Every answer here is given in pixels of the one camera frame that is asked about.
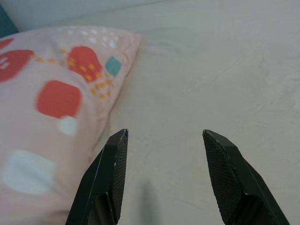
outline bed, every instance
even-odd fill
[[[201,138],[232,140],[300,220],[300,3],[167,0],[50,26],[143,35],[95,149],[128,128],[121,225],[222,224]]]

